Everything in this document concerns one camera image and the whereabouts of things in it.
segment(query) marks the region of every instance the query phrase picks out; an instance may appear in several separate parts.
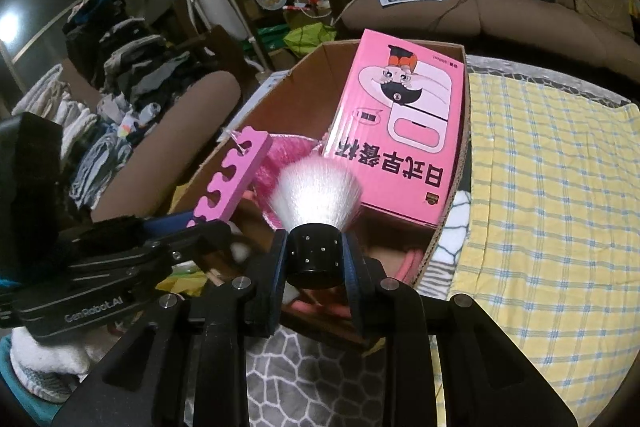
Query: yellow green plastic bag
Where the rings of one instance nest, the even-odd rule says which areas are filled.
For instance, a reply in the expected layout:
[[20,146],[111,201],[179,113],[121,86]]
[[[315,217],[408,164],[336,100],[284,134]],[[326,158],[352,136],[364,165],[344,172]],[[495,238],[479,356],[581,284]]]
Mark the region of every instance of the yellow green plastic bag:
[[323,42],[335,41],[336,33],[331,26],[317,22],[290,31],[283,40],[298,57],[304,57]]

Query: metal screw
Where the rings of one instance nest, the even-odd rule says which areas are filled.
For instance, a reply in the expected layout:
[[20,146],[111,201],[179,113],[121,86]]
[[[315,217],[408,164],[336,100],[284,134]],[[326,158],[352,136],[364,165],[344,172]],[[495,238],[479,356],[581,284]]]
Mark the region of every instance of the metal screw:
[[458,293],[453,296],[453,302],[455,302],[457,306],[460,306],[461,308],[469,308],[471,304],[473,304],[474,300],[469,297],[469,295]]
[[178,303],[178,296],[175,293],[167,293],[158,299],[161,308],[171,308]]
[[246,275],[241,275],[240,277],[236,277],[235,279],[233,279],[231,281],[231,285],[236,290],[244,290],[245,288],[249,288],[249,286],[251,285],[251,279],[249,279],[249,277],[247,277]]
[[398,282],[398,279],[387,277],[386,279],[380,281],[380,287],[383,290],[393,291],[397,290],[400,287],[400,283]]

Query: pink toe separator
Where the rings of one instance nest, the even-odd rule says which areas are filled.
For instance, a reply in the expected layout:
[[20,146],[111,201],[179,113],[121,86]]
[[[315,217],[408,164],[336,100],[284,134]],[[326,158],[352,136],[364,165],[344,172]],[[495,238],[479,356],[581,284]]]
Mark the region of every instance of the pink toe separator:
[[[256,131],[250,126],[242,129],[240,133],[234,133],[232,139],[242,149],[242,153],[238,149],[231,149],[222,160],[222,167],[234,166],[236,172],[229,180],[225,179],[222,172],[213,174],[207,185],[207,194],[200,198],[196,208],[193,209],[193,217],[203,217],[206,221],[214,219],[228,221],[271,147],[269,133]],[[212,204],[209,198],[216,193],[220,194],[220,199],[218,203]],[[187,227],[194,225],[196,222],[193,219],[187,223]]]

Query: black brush handle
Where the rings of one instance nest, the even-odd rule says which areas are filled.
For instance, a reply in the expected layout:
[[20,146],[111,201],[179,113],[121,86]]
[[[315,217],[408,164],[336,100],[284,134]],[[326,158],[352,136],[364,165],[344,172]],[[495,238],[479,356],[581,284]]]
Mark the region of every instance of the black brush handle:
[[289,232],[287,282],[319,290],[342,284],[342,240],[332,225],[307,223]]

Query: makeup brush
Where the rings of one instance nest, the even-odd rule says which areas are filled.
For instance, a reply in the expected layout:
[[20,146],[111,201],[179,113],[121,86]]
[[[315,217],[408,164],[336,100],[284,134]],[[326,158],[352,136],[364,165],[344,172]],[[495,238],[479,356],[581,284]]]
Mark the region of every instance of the makeup brush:
[[280,172],[271,208],[289,232],[287,281],[305,289],[342,283],[342,237],[360,206],[356,177],[330,158],[309,156]]

